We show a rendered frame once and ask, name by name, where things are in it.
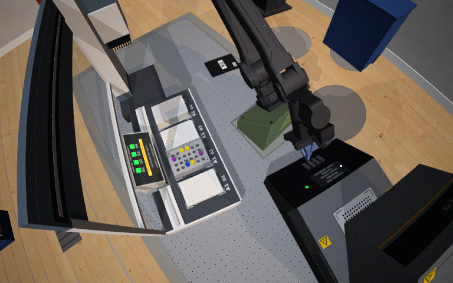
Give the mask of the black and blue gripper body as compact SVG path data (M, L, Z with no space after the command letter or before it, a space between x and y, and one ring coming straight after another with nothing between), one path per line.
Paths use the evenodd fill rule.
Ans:
M302 121L301 119L294 119L292 117L291 117L291 120ZM284 140L292 142L292 144L296 150L301 150L301 149L307 147L308 145L314 143L314 140L311 137L309 137L303 141L299 140L298 138L294 137L293 131L289 131L288 133L284 134L283 136L284 136Z

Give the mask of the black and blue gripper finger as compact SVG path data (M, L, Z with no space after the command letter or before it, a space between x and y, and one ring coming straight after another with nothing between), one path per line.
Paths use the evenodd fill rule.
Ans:
M313 152L315 146L316 146L316 143L315 143L315 142L311 144L310 156L311 156L311 154L312 154L312 152ZM309 159L310 159L310 156L309 156Z
M300 150L306 160L309 160L310 149L311 149L311 145L308 145L307 147Z

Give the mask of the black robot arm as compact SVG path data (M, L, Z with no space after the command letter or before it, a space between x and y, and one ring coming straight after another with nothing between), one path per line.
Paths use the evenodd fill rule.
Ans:
M308 90L306 71L281 45L253 0L211 1L238 50L240 73L257 93L257 106L271 112L288 103L290 116L303 120L292 120L294 137L311 137L319 149L327 147L334 138L330 109Z

